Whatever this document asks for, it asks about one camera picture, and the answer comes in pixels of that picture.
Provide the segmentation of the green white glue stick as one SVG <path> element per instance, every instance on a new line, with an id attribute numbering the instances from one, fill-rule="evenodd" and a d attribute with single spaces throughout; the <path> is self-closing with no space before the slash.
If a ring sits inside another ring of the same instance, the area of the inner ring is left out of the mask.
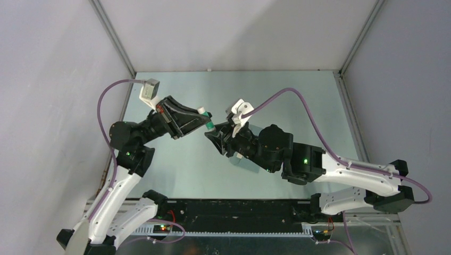
<path id="1" fill-rule="evenodd" d="M 214 131 L 215 125 L 213 124 L 213 122 L 211 120 L 212 115 L 203 106 L 197 108 L 197 111 L 199 114 L 205 116 L 205 126 L 206 126 L 207 130 Z"/>

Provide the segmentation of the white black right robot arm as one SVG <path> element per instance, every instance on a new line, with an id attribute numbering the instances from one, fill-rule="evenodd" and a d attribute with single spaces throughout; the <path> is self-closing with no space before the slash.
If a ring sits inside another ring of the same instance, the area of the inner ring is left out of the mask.
<path id="1" fill-rule="evenodd" d="M 296 185 L 338 183 L 348 187 L 331 193 L 316 193 L 310 198 L 310 217 L 316 222 L 342 211 L 371 207 L 396 214 L 414 202 L 413 190 L 402 185 L 407 164 L 396 160 L 387 166 L 364 164 L 333 156 L 326 150 L 294 142 L 291 133 L 272 124 L 255 135 L 246 124 L 236 134 L 229 123 L 218 124 L 204 135 L 221 155 L 242 156 L 269 173 Z"/>

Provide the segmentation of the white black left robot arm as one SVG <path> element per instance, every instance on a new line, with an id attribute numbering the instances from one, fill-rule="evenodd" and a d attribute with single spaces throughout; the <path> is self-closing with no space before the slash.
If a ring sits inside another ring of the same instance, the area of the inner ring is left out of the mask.
<path id="1" fill-rule="evenodd" d="M 65 254 L 116 254 L 144 222 L 167 217 L 167 205 L 157 201 L 159 194 L 152 190 L 145 192 L 132 209 L 121 216 L 117 213 L 152 163 L 155 149 L 146 144 L 165 134 L 174 140 L 182 138 L 211 122 L 212 115 L 203 107 L 184 106 L 171 96 L 139 99 L 151 108 L 145 120 L 116 122 L 103 132 L 113 155 L 112 173 L 80 222 L 57 235 Z"/>

